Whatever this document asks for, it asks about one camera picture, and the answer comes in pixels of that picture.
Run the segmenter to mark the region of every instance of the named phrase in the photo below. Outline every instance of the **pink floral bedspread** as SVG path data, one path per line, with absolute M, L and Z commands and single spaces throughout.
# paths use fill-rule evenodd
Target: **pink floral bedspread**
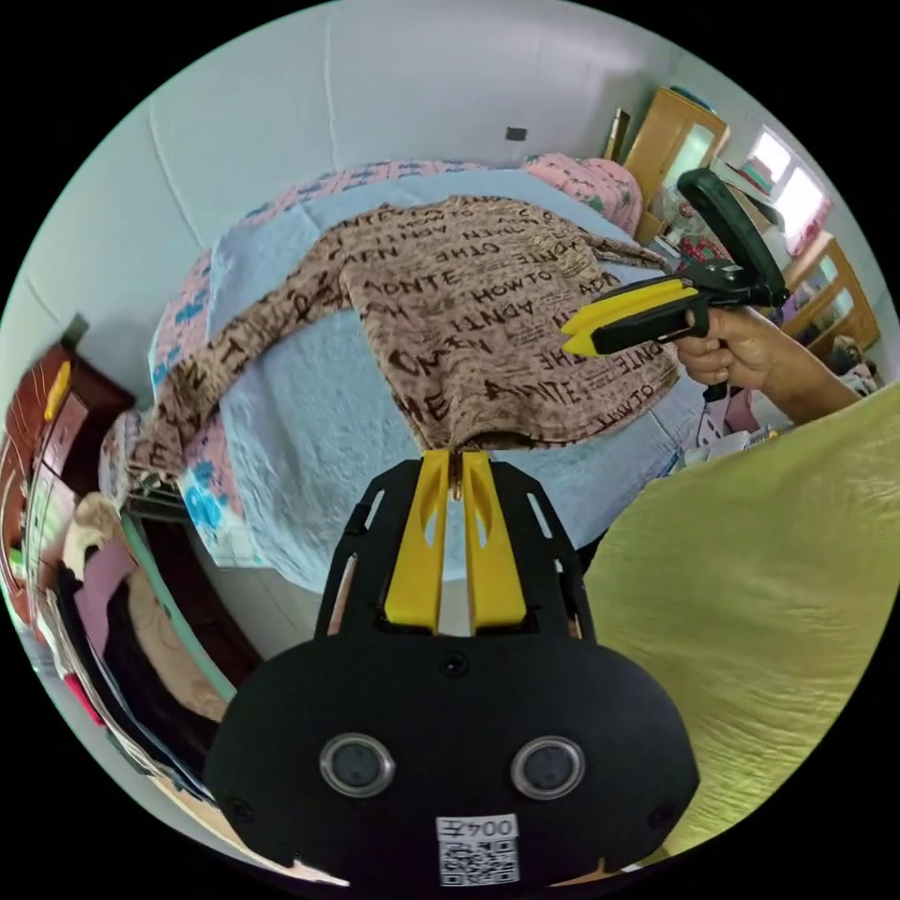
M 641 195 L 634 177 L 622 166 L 605 159 L 571 159 L 551 153 L 528 157 L 523 167 L 554 188 L 588 204 L 628 234 L 635 233 L 640 219 Z M 484 168 L 475 163 L 447 161 L 373 163 L 295 185 L 275 200 L 248 213 L 238 227 L 275 218 L 298 203 L 373 182 Z M 159 321 L 150 350 L 154 391 L 171 366 L 206 342 L 210 259 L 211 251 L 206 250 L 187 273 L 178 298 L 166 307 Z M 249 546 L 246 535 L 234 536 L 240 530 L 244 507 L 234 481 L 225 429 L 218 413 L 188 448 L 181 487 L 191 518 L 215 562 L 219 565 L 264 564 Z

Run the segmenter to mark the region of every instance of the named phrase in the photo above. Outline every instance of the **qr code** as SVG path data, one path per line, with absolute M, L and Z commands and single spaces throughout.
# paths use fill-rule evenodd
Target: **qr code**
M 518 881 L 516 841 L 480 841 L 441 848 L 441 884 L 445 888 L 471 888 Z

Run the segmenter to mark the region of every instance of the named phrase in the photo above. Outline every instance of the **white wall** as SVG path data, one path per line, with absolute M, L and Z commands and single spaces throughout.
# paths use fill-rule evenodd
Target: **white wall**
M 818 165 L 816 160 L 795 138 L 790 130 L 779 122 L 742 87 L 692 53 L 678 50 L 666 74 L 666 83 L 677 84 L 707 102 L 728 122 L 731 136 L 722 152 L 722 159 L 734 166 L 741 166 L 753 149 L 762 126 L 775 132 L 796 156 L 801 158 L 822 182 L 832 197 L 833 206 L 825 222 L 847 255 L 860 286 L 869 299 L 881 328 L 882 340 L 873 348 L 873 356 L 882 360 L 882 370 L 900 378 L 900 324 L 894 309 L 887 283 L 875 259 L 875 254 L 860 229 L 859 224 L 841 197 L 839 190 Z
M 0 329 L 0 409 L 75 313 L 83 355 L 148 398 L 146 351 L 182 276 L 292 182 L 385 158 L 599 155 L 674 50 L 557 0 L 341 0 L 232 41 L 134 110 L 48 215 Z

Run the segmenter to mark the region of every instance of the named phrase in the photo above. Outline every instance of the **hand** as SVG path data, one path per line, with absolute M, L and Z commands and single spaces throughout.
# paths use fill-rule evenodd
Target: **hand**
M 687 317 L 688 324 L 693 325 L 693 313 Z M 784 333 L 753 309 L 710 309 L 710 331 L 706 337 L 683 337 L 674 344 L 679 360 L 695 382 L 728 382 L 760 390 L 784 340 Z

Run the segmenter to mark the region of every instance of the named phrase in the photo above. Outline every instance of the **window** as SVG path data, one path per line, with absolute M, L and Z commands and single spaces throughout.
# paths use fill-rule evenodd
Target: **window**
M 748 162 L 760 163 L 772 180 L 772 205 L 785 221 L 785 238 L 793 247 L 806 227 L 829 203 L 806 166 L 767 128 L 759 132 Z
M 823 203 L 825 195 L 816 187 L 813 179 L 797 166 L 774 204 L 775 209 L 784 217 L 788 244 L 800 236 Z
M 790 151 L 765 129 L 757 138 L 750 158 L 758 159 L 769 170 L 774 185 L 781 181 L 790 165 Z

